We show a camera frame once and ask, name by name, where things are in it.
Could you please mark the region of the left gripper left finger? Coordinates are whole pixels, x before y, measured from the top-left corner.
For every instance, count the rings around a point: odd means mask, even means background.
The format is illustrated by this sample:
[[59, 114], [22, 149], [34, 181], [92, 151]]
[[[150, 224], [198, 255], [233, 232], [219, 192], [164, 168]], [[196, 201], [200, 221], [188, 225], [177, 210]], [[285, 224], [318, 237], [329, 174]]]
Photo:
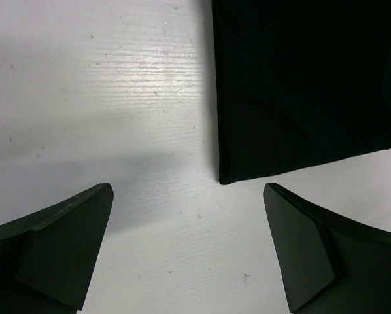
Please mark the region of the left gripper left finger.
[[0, 225], [0, 313], [82, 310], [113, 199], [100, 183]]

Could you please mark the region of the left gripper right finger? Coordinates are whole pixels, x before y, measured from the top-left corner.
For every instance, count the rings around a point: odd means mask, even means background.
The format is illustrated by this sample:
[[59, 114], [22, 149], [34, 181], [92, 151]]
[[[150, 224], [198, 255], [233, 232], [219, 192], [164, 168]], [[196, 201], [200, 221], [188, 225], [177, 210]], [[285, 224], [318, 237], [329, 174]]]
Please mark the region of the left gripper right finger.
[[263, 192], [291, 313], [391, 313], [391, 232], [277, 183]]

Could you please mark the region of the black garment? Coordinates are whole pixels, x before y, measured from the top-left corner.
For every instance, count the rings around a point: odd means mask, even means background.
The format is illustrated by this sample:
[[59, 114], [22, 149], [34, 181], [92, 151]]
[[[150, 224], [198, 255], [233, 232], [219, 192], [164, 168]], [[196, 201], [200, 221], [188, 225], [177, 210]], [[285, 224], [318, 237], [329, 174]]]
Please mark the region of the black garment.
[[391, 1], [213, 1], [219, 181], [391, 148]]

